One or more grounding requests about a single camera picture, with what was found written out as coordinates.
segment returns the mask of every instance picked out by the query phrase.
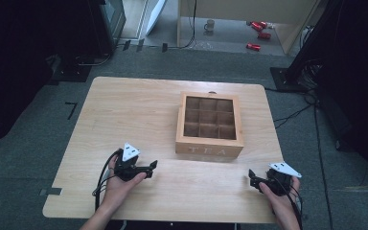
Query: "floor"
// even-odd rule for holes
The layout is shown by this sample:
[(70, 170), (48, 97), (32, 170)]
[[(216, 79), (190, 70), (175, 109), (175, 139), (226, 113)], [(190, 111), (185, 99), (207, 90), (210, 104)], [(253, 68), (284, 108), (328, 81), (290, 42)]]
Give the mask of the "floor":
[[(126, 21), (137, 21), (139, 15), (138, 12), (142, 8), (131, 7), (134, 1), (125, 1), (124, 4), (127, 5), (126, 8)], [(166, 6), (155, 26), (146, 35), (146, 29), (148, 27), (151, 11), (154, 9), (157, 0), (148, 0), (146, 4), (147, 10), (144, 11), (143, 23), (138, 28), (137, 37), (124, 36), (122, 35), (121, 42), (126, 40), (131, 40), (132, 44), (137, 44), (139, 39), (144, 39), (144, 45), (146, 46), (160, 46), (163, 43), (167, 43), (169, 47), (177, 46), (177, 11), (178, 3), (177, 1), (167, 1)], [(188, 45), (193, 34), (193, 19), (182, 17), (181, 19), (181, 38), (180, 47)], [(207, 33), (204, 30), (204, 25), (207, 23), (207, 18), (196, 18), (195, 19), (195, 40), (189, 45), (191, 49), (194, 50), (207, 50), (207, 51), (222, 51), (229, 53), (247, 53), (256, 55), (273, 55), (273, 56), (285, 56), (279, 39), (275, 33), (275, 29), (264, 29), (265, 33), (271, 34), (269, 40), (258, 39), (257, 31), (252, 29), (246, 24), (245, 21), (232, 21), (232, 20), (220, 20), (214, 19), (215, 26), (211, 33)], [(246, 49), (246, 44), (251, 42), (253, 44), (258, 44), (261, 46), (261, 50), (254, 51)], [(295, 57), (300, 49), (299, 41), (294, 44), (288, 56)]]
[[(298, 54), (298, 41), (292, 52), (285, 55), (275, 33), (268, 42), (261, 43), (260, 52), (245, 49), (245, 44), (255, 42), (256, 36), (245, 22), (216, 20), (214, 35), (204, 34), (206, 19), (195, 22), (193, 50), (171, 49), (162, 53), (163, 43), (169, 47), (176, 45), (177, 4), (168, 1), (152, 32), (145, 35), (150, 10), (156, 1), (148, 1), (137, 37), (123, 38), (121, 43), (130, 39), (132, 44), (137, 44), (139, 39), (145, 39), (145, 46), (158, 46), (160, 51), (148, 47), (142, 52), (117, 49), (106, 63), (93, 66), (88, 82), (44, 86), (11, 132), (0, 140), (0, 229), (78, 229), (85, 222), (84, 219), (45, 218), (41, 210), (46, 197), (39, 195), (39, 191), (53, 184), (95, 77), (227, 81), (258, 83), (272, 88), (269, 67), (289, 66)], [(183, 26), (187, 25), (183, 30), (190, 32), (188, 18), (181, 20)], [(184, 36), (182, 44), (186, 41), (188, 37)], [(267, 90), (266, 95), (273, 120), (307, 106), (306, 98), (299, 94)], [(75, 112), (69, 103), (78, 103)], [(358, 153), (334, 148), (335, 137), (324, 112), (311, 107), (276, 131), (285, 160), (303, 175), (304, 229), (368, 229), (368, 162)], [(241, 229), (278, 227), (243, 223)]]

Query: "hand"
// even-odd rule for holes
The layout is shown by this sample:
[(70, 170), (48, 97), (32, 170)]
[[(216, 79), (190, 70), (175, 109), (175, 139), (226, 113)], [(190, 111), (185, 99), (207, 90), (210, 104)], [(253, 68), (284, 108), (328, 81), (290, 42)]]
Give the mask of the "hand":
[(130, 190), (142, 182), (146, 178), (145, 172), (140, 172), (133, 179), (125, 182), (115, 176), (115, 163), (117, 156), (115, 155), (109, 161), (109, 177), (106, 180), (105, 195), (95, 214), (84, 224), (81, 229), (105, 229), (113, 214), (118, 210), (119, 206), (124, 202)]
[(124, 202), (130, 190), (146, 178), (145, 172), (137, 174), (133, 179), (127, 182), (115, 176), (113, 169), (115, 168), (116, 159), (117, 156), (115, 155), (109, 161), (109, 179), (106, 181), (105, 195), (103, 197), (103, 202), (101, 203), (101, 206), (108, 209), (108, 212), (111, 212), (112, 215)]
[[(276, 215), (277, 224), (279, 224), (284, 230), (300, 229), (297, 217), (295, 216), (294, 209), (292, 208), (288, 197), (286, 195), (277, 196), (273, 194), (270, 188), (268, 188), (264, 183), (260, 183), (259, 186), (270, 202), (270, 206)], [(295, 191), (298, 192), (300, 189), (300, 181), (297, 177), (292, 177), (292, 186)], [(293, 202), (295, 202), (295, 198), (298, 196), (298, 194), (293, 193), (295, 191), (292, 190), (289, 193)]]

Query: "cardboard box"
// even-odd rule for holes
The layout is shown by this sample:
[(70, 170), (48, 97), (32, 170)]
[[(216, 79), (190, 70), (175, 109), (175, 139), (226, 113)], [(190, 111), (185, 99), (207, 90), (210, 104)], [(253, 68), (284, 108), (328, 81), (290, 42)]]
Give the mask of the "cardboard box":
[(238, 157), (242, 149), (238, 96), (181, 92), (176, 153)]

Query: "white cup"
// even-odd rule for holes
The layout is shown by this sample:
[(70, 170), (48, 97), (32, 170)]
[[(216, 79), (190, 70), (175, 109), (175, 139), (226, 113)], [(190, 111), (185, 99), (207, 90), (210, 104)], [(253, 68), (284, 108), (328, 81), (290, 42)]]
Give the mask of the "white cup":
[(214, 30), (215, 21), (213, 19), (208, 19), (207, 24), (204, 25), (204, 30), (207, 32), (212, 32)]

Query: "wrist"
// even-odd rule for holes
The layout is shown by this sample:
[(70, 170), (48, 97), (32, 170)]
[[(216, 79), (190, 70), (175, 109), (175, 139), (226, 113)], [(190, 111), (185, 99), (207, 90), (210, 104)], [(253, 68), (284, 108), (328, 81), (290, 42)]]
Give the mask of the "wrist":
[(116, 209), (111, 205), (106, 203), (102, 203), (97, 210), (97, 213), (105, 218), (112, 218), (113, 214), (116, 212)]
[(296, 217), (289, 217), (284, 219), (282, 228), (283, 230), (300, 230), (300, 225)]

